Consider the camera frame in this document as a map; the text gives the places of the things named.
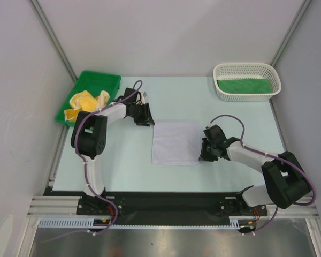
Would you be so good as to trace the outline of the white towel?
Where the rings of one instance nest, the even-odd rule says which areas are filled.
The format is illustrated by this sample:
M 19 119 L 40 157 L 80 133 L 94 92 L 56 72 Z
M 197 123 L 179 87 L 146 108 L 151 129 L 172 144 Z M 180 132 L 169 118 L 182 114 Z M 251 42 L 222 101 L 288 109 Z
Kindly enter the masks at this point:
M 159 120 L 156 122 L 152 140 L 152 164 L 198 165 L 200 151 L 200 122 L 196 120 Z

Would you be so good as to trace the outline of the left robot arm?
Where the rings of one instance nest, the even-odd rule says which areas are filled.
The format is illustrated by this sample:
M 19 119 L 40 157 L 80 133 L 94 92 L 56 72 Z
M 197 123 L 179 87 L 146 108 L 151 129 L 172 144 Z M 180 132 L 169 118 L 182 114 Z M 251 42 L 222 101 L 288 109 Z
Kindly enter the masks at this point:
M 95 214 L 102 214 L 107 208 L 105 185 L 102 178 L 100 155 L 103 153 L 108 126 L 118 120 L 130 117 L 137 126 L 154 126 L 146 93 L 126 88 L 120 96 L 106 107 L 92 113 L 78 114 L 71 137 L 71 146 L 82 158 L 85 174 L 85 196 L 92 197 L 88 208 Z

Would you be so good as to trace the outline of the green towel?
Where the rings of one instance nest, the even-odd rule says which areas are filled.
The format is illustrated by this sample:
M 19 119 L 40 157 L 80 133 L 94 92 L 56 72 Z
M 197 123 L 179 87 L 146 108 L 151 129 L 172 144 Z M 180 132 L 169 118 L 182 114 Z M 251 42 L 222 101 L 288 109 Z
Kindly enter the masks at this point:
M 266 79 L 217 80 L 218 87 L 230 94 L 270 94 L 272 89 Z

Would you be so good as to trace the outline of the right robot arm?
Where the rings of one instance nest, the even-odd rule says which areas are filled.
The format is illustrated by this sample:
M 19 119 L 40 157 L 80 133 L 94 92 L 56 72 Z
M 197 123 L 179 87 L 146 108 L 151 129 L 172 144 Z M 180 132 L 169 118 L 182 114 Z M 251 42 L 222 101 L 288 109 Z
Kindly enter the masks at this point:
M 223 130 L 213 125 L 204 130 L 200 161 L 219 159 L 241 163 L 263 175 L 264 184 L 249 186 L 240 192 L 235 207 L 241 215 L 248 215 L 258 205 L 274 204 L 286 209 L 313 191 L 297 158 L 291 152 L 267 154 L 242 144 L 236 137 L 226 138 Z

